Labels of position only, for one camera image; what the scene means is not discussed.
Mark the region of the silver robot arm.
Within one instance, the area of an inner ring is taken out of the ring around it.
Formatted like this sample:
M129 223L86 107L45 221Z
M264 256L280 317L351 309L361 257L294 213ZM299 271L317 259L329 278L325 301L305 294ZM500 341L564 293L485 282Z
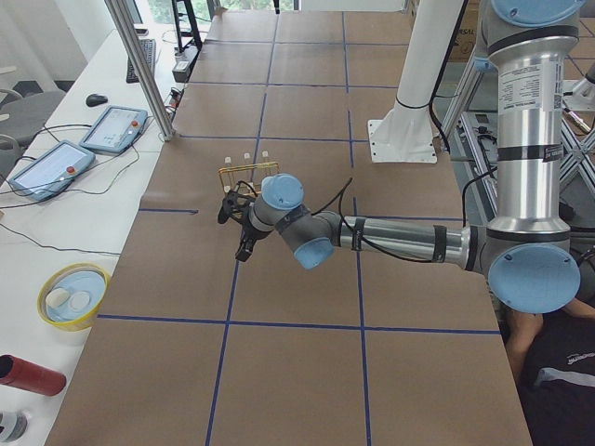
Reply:
M497 72L496 215L450 230L310 211L296 177L266 177L260 191L229 190L218 220L242 227L236 258L277 232L305 269L336 247L405 261L452 263L482 274L496 297L525 313L568 305L580 285L559 215L563 62L578 40L578 1L483 1L476 46Z

